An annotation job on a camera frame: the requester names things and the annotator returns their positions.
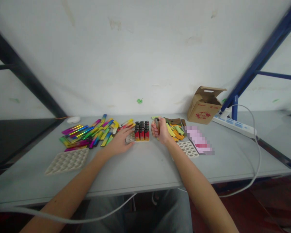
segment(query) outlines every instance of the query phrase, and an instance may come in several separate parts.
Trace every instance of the hand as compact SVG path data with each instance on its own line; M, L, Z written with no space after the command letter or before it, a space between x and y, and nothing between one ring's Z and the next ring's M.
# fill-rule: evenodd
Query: hand
M152 131L152 135L156 138L158 137L159 141L163 145L166 145L168 141L172 140L167 129L165 118L159 117L159 133L158 133L158 129L156 127L155 121L152 121L151 131Z
M133 130L130 128L121 129L103 150L109 153L110 156L126 152L134 144L134 142L131 142L126 145L125 142L126 137L131 132L133 132Z

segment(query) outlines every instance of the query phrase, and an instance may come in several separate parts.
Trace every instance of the power strip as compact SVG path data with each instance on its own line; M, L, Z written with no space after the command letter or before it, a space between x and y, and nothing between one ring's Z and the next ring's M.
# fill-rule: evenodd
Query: power strip
M221 119L220 115L217 114L215 115L212 120L220 125L223 125L227 128L230 128L232 130L235 130L249 138L254 139L254 128L249 126L249 125L245 125L243 123L240 123L239 121L235 121L232 120L230 118L226 118L226 119Z

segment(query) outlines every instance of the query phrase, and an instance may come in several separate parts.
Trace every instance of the white wall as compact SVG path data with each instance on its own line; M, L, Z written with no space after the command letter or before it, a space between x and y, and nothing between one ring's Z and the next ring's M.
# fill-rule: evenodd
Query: white wall
M53 117L10 70L0 70L0 120Z
M291 75L291 33L262 71ZM291 80L257 75L239 98L239 104L260 111L291 110Z
M68 115L176 113L200 85L227 97L290 5L5 0L0 31Z

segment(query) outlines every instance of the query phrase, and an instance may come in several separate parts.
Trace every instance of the white mouse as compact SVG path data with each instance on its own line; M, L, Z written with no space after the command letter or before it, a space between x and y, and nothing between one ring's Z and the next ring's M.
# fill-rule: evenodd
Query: white mouse
M76 116L76 117L73 116L73 117L68 118L67 122L69 124L75 124L75 123L80 122L80 120L81 118L79 116Z

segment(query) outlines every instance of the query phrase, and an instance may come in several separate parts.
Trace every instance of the pants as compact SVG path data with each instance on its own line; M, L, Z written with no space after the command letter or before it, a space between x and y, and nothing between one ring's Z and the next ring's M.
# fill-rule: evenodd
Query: pants
M178 189L158 191L159 201L150 232L193 232L189 196ZM105 215L124 203L123 196L97 197L91 200L85 219ZM81 233L127 232L124 207L96 222L83 225Z

